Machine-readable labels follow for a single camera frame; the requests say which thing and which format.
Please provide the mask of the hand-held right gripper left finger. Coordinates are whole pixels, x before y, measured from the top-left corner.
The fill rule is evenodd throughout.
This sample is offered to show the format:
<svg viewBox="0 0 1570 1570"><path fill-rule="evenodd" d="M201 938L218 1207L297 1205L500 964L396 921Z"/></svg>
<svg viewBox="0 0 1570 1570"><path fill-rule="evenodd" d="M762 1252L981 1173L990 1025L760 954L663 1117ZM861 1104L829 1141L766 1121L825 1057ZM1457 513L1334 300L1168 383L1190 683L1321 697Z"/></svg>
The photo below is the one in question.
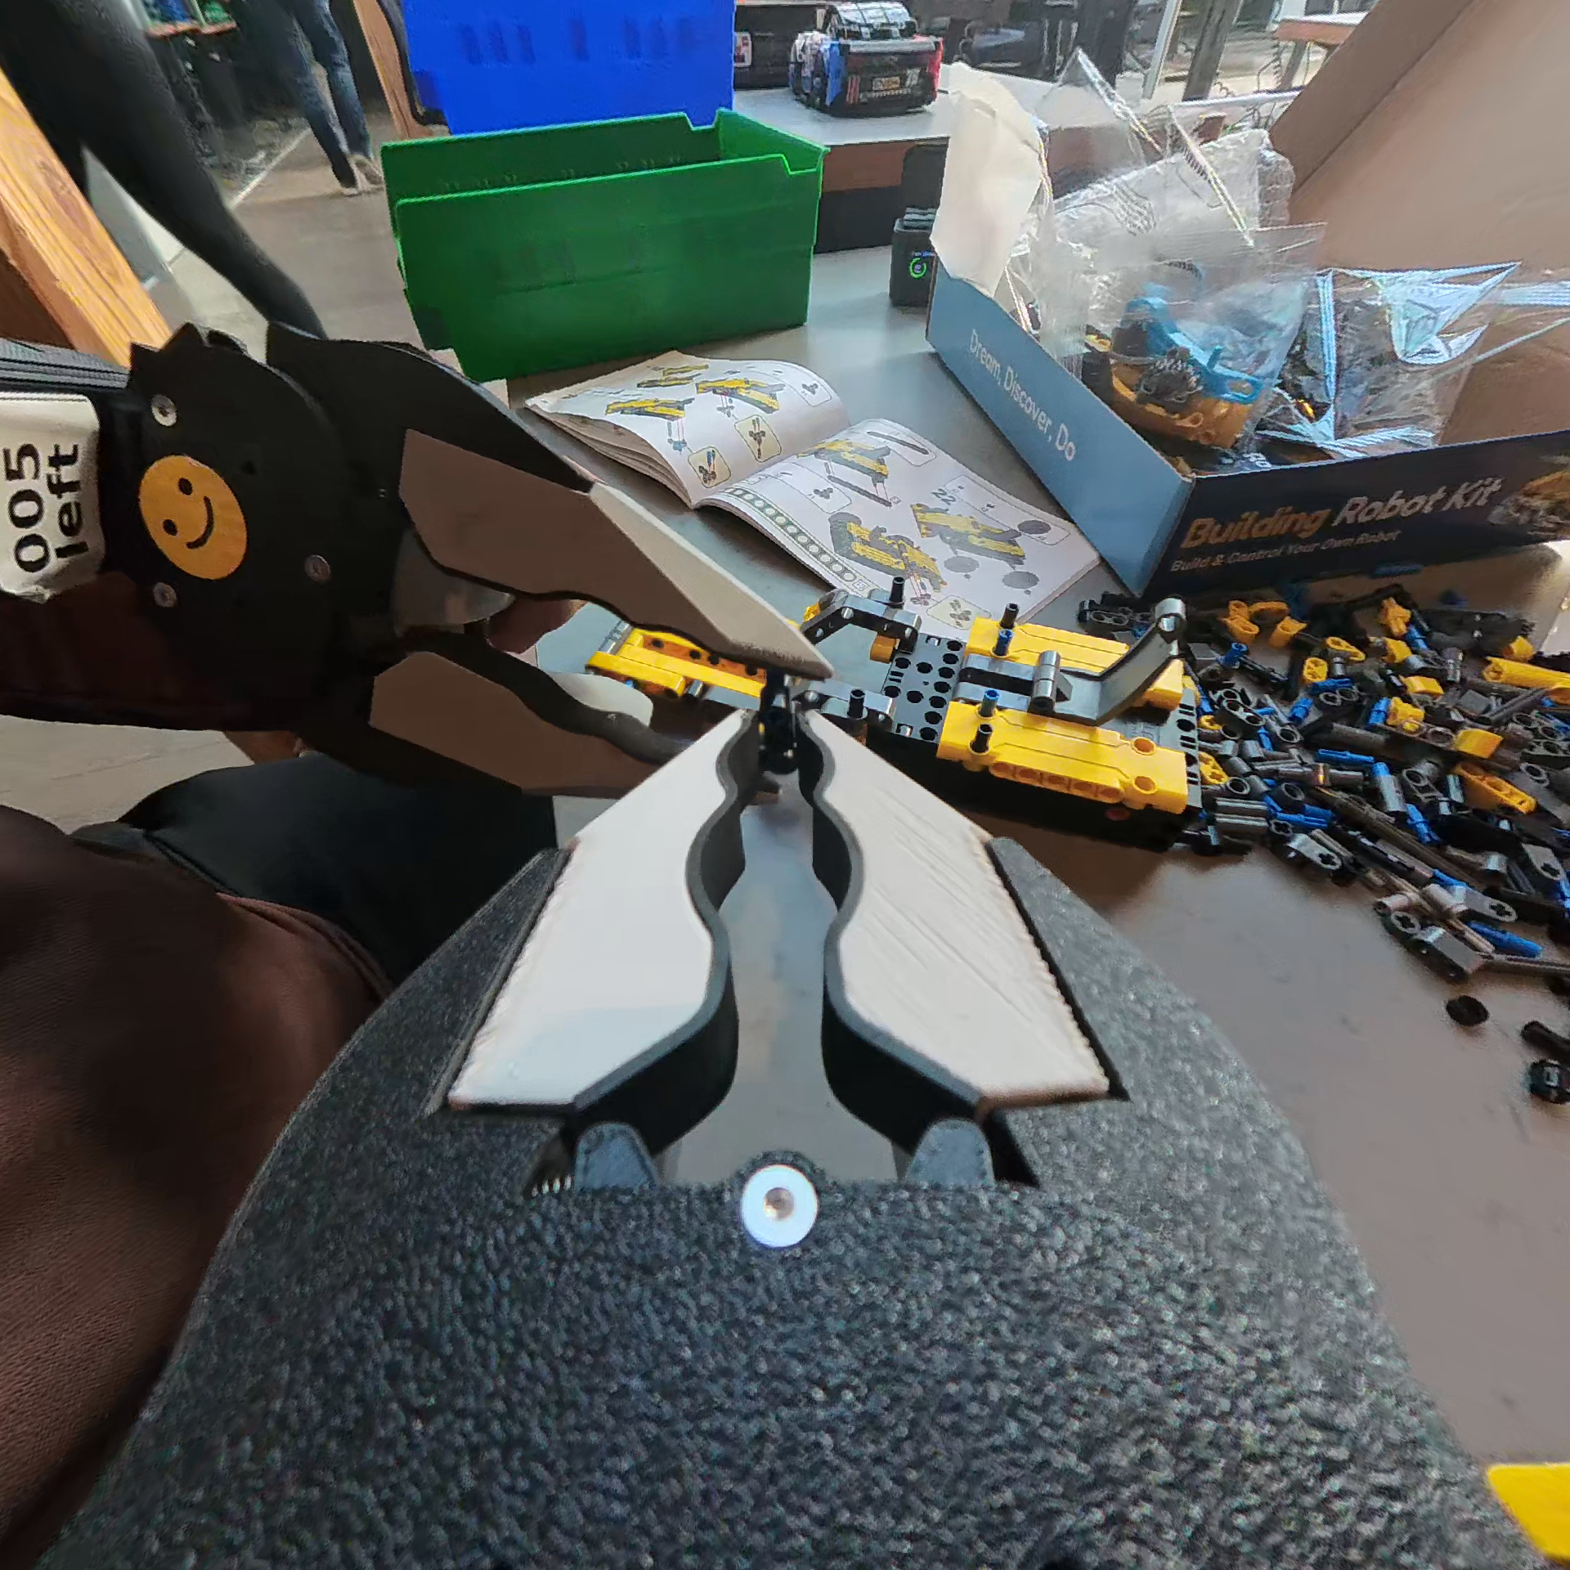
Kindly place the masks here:
<svg viewBox="0 0 1570 1570"><path fill-rule="evenodd" d="M756 717L740 711L573 835L446 1091L581 1134L620 1123L659 1154L730 1089L732 954Z"/></svg>

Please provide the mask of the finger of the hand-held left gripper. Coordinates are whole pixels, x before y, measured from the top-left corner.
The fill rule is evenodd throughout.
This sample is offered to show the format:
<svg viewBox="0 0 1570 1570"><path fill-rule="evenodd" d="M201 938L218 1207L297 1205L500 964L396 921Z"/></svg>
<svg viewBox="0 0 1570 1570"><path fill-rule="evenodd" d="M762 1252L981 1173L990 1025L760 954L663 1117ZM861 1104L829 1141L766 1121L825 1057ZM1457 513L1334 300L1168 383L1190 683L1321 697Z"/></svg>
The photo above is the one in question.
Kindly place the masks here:
<svg viewBox="0 0 1570 1570"><path fill-rule="evenodd" d="M609 483L573 487L409 429L397 493L422 547L452 575L594 601L726 659L831 676L796 624Z"/></svg>
<svg viewBox="0 0 1570 1570"><path fill-rule="evenodd" d="M442 635L371 682L368 723L526 794L620 796L687 745L652 700L592 672L547 672L478 639Z"/></svg>

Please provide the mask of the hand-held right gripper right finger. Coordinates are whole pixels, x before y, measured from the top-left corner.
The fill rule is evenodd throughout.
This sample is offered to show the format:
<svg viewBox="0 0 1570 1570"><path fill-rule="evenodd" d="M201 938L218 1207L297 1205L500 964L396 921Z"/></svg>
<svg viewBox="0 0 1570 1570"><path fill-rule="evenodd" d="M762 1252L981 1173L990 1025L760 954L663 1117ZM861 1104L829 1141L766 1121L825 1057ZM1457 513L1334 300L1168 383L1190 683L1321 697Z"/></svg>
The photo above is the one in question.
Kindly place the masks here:
<svg viewBox="0 0 1570 1570"><path fill-rule="evenodd" d="M990 1136L1005 1111L1108 1098L1001 842L814 713L797 764L833 902L820 1037L835 1098L902 1151L938 1121Z"/></svg>

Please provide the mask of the grey desk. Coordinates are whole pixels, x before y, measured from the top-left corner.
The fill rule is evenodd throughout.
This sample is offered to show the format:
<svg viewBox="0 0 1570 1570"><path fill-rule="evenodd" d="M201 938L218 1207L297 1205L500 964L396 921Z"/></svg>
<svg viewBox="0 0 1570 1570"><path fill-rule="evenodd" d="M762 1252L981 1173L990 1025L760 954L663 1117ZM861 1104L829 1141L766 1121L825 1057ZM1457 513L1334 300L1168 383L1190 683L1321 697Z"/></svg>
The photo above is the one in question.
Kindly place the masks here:
<svg viewBox="0 0 1570 1570"><path fill-rule="evenodd" d="M801 326L715 345L790 360L842 397L850 422L889 416L1031 504L1061 510L954 383L917 311L887 300L887 248L814 257ZM747 523L683 502L525 407L596 377L581 366L508 384L540 439L657 517L788 616L816 581ZM1539 979L1493 975L1489 1020L1461 1027L1452 994L1382 930L1373 896L1267 852L1154 854L1014 829L1072 893L1121 930L1211 1018L1289 1119L1343 1212L1418 1381L1483 1465L1566 1461L1566 1106L1530 1096L1523 1022L1566 1033ZM835 1177L893 1173L891 1147L827 1087L818 1044L818 941L833 913L809 868L811 811L794 781L743 818L745 870L721 908L732 936L738 1068L723 1104L665 1162L715 1181L764 1149L803 1151Z"/></svg>

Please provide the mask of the open instruction booklet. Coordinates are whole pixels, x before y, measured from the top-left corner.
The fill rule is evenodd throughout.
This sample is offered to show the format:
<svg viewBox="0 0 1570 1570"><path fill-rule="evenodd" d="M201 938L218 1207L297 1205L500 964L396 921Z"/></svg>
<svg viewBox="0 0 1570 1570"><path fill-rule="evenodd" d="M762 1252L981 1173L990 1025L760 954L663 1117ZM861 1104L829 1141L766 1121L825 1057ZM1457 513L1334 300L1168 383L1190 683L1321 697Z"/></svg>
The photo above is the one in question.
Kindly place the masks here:
<svg viewBox="0 0 1570 1570"><path fill-rule="evenodd" d="M1080 582L1089 541L891 418L852 424L816 371L670 351L536 394L526 407L607 457L773 540L831 586L926 622L1020 618Z"/></svg>

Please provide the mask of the yellow black brick vehicle model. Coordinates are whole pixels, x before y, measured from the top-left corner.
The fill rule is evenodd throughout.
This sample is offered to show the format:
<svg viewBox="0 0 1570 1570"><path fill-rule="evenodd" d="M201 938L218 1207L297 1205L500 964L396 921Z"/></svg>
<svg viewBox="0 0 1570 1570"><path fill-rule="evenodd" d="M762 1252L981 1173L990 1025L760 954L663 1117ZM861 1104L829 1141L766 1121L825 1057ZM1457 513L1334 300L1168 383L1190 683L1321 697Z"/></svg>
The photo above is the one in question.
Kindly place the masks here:
<svg viewBox="0 0 1570 1570"><path fill-rule="evenodd" d="M792 680L818 713L958 809L1168 848L1201 812L1197 698L1181 661L1186 609L1153 605L1134 642L1020 622L1012 605L966 633L842 586L807 607L809 642L861 627L872 680Z"/></svg>

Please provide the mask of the green plastic bin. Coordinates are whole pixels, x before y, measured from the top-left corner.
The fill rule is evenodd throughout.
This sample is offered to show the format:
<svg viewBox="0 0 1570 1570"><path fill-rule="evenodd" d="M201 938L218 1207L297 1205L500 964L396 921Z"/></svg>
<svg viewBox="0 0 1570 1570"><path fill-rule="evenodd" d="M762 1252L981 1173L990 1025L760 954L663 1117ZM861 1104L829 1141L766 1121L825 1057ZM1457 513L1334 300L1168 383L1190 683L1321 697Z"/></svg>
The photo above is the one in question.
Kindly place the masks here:
<svg viewBox="0 0 1570 1570"><path fill-rule="evenodd" d="M411 319L476 381L799 325L824 160L734 110L381 149Z"/></svg>

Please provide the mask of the wooden board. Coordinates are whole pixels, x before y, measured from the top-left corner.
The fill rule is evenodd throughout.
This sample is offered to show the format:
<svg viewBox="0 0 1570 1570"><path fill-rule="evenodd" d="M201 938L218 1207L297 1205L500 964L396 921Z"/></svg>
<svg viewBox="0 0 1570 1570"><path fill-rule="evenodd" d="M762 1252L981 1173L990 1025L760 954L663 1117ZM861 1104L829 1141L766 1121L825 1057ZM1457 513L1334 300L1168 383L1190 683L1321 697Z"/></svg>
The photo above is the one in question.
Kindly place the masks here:
<svg viewBox="0 0 1570 1570"><path fill-rule="evenodd" d="M1 336L126 366L164 315L1 78Z"/></svg>

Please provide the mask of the blue plastic crate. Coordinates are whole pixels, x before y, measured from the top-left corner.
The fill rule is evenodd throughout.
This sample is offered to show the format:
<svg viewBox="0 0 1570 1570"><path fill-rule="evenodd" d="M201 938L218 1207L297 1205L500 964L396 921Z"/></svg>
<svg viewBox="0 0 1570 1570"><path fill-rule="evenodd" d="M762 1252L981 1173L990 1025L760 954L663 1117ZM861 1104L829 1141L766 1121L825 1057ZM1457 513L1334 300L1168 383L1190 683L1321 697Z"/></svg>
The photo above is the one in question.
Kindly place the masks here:
<svg viewBox="0 0 1570 1570"><path fill-rule="evenodd" d="M403 1L424 108L454 134L732 106L734 1Z"/></svg>

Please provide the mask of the pile of blue grey brick parts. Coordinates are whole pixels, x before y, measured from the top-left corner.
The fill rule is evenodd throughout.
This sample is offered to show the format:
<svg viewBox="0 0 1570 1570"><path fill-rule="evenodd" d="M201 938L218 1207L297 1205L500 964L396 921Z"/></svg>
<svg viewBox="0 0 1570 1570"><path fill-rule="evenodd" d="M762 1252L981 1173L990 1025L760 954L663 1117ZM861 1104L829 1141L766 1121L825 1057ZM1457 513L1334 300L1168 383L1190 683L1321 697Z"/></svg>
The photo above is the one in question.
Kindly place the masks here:
<svg viewBox="0 0 1570 1570"><path fill-rule="evenodd" d="M1566 657L1526 633L1401 584L1201 607L1179 642L1201 782L1182 844L1362 885L1461 1029L1489 979L1566 1003Z"/></svg>

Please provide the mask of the person's brown sweater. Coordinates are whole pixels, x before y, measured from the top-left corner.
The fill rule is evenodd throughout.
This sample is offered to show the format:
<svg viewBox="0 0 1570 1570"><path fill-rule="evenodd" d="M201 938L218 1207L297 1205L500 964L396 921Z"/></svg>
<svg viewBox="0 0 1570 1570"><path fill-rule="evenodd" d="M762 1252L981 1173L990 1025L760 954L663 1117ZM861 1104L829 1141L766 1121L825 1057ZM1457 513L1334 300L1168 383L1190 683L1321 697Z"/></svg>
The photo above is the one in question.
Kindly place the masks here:
<svg viewBox="0 0 1570 1570"><path fill-rule="evenodd" d="M3 809L3 1566L83 1500L255 1169L384 994L313 913Z"/></svg>

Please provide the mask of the white paper bag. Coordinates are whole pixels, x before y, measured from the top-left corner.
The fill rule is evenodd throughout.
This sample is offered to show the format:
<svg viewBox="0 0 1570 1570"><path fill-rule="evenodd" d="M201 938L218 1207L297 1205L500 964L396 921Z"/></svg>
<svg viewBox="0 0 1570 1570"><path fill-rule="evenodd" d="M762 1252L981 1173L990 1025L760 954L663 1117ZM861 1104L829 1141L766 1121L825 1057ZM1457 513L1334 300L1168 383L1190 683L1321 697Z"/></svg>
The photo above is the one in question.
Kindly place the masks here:
<svg viewBox="0 0 1570 1570"><path fill-rule="evenodd" d="M1050 87L953 63L947 156L932 224L941 268L992 297L1018 233L1046 184Z"/></svg>

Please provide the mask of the toy truck model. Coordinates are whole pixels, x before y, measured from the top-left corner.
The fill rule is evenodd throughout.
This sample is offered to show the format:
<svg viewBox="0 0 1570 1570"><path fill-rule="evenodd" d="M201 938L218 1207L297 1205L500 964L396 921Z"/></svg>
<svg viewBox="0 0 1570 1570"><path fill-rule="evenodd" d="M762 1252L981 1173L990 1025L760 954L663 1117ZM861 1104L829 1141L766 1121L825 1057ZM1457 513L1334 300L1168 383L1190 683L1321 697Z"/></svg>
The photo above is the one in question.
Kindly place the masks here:
<svg viewBox="0 0 1570 1570"><path fill-rule="evenodd" d="M904 3L825 3L790 44L786 83L816 111L910 111L934 102L941 59Z"/></svg>

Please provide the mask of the blue cardboard kit box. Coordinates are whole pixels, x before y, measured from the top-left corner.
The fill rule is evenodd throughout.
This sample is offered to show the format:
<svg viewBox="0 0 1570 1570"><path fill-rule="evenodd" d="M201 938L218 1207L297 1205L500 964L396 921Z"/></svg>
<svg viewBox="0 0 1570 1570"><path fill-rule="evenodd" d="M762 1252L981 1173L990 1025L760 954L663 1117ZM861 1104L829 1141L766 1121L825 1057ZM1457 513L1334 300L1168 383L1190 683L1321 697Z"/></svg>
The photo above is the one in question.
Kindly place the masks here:
<svg viewBox="0 0 1570 1570"><path fill-rule="evenodd" d="M1239 119L1239 102L1139 113L1108 85L1046 97L1061 188L1119 130ZM1566 3L1375 3L1267 126L1287 220L1317 270L1519 261L1566 268ZM1429 448L1295 459L1149 437L934 263L932 351L1119 581L1196 596L1401 573L1566 538L1566 325L1476 362Z"/></svg>

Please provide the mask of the clear plastic parts bag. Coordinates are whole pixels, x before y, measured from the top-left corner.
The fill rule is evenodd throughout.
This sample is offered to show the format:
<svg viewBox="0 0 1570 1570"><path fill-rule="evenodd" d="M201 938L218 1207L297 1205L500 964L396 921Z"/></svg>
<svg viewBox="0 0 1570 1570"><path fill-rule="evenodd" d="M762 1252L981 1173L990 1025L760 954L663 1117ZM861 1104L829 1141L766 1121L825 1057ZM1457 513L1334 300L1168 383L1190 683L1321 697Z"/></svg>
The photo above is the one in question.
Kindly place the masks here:
<svg viewBox="0 0 1570 1570"><path fill-rule="evenodd" d="M1298 461L1435 446L1476 362L1566 319L1564 267L1325 267L1257 440Z"/></svg>

